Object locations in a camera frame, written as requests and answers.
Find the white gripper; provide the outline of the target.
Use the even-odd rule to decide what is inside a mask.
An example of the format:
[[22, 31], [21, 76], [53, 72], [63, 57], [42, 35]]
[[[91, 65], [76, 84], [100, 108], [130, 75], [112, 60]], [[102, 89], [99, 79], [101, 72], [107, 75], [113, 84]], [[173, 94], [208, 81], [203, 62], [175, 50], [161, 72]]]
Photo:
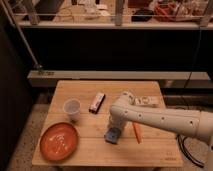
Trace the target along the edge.
[[109, 116], [109, 124], [108, 124], [108, 128], [118, 128], [122, 132], [124, 131], [124, 128], [127, 124], [127, 121], [125, 119], [123, 119], [122, 117], [117, 117], [117, 116]]

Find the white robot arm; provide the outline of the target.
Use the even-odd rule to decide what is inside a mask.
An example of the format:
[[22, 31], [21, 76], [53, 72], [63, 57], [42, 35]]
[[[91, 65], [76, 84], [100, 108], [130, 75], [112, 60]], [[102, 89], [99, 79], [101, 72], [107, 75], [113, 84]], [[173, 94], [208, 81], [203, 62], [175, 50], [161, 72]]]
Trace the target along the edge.
[[213, 113], [199, 110], [140, 107], [134, 96], [124, 91], [110, 106], [110, 115], [121, 126], [126, 121], [196, 138], [207, 145], [213, 142]]

